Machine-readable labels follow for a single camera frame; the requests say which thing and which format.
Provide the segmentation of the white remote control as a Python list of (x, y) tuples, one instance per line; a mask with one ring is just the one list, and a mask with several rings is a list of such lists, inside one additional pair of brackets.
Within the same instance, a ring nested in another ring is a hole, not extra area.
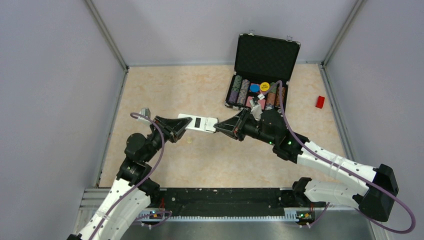
[(218, 118), (196, 116), (180, 113), (178, 118), (191, 118), (190, 123), (185, 127), (186, 130), (198, 131), (203, 133), (215, 133), (217, 130), (214, 127), (219, 122)]

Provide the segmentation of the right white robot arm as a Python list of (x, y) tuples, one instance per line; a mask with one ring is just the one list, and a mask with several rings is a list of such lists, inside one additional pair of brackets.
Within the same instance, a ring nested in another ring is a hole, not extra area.
[(214, 124), (214, 128), (238, 141), (251, 137), (272, 145), (279, 158), (316, 169), (336, 179), (324, 182), (302, 177), (292, 185), (294, 202), (303, 207), (316, 203), (334, 203), (358, 209), (379, 222), (387, 222), (395, 203), (385, 194), (396, 196), (399, 188), (391, 167), (360, 164), (325, 150), (307, 137), (295, 133), (276, 110), (265, 110), (256, 119), (247, 108), (235, 116)]

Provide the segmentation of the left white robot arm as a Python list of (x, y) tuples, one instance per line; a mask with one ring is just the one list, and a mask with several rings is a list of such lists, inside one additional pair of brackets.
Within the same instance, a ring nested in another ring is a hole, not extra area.
[(119, 240), (144, 209), (160, 202), (160, 185), (150, 178), (157, 166), (148, 162), (155, 155), (163, 157), (165, 143), (176, 143), (193, 119), (150, 119), (136, 112), (130, 116), (149, 122), (151, 133), (133, 133), (127, 138), (125, 159), (107, 196), (88, 223), (68, 236), (69, 240)]

